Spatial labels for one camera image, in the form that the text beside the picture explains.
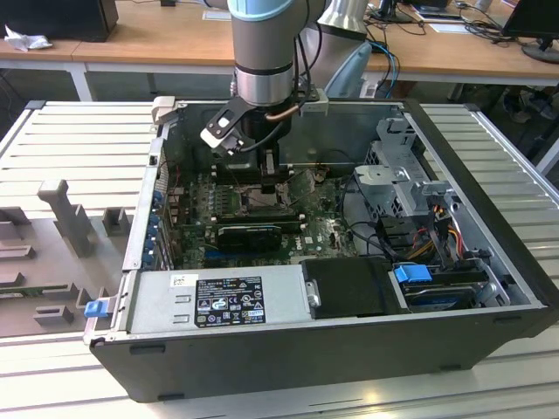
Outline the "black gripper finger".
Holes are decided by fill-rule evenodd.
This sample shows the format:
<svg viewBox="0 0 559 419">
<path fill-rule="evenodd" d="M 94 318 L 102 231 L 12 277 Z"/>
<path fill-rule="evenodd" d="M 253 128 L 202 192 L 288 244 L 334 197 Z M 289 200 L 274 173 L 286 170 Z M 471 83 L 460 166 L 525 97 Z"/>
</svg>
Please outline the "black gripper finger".
<svg viewBox="0 0 559 419">
<path fill-rule="evenodd" d="M 258 151 L 261 192 L 272 194 L 280 176 L 279 158 L 274 148 Z"/>
</svg>

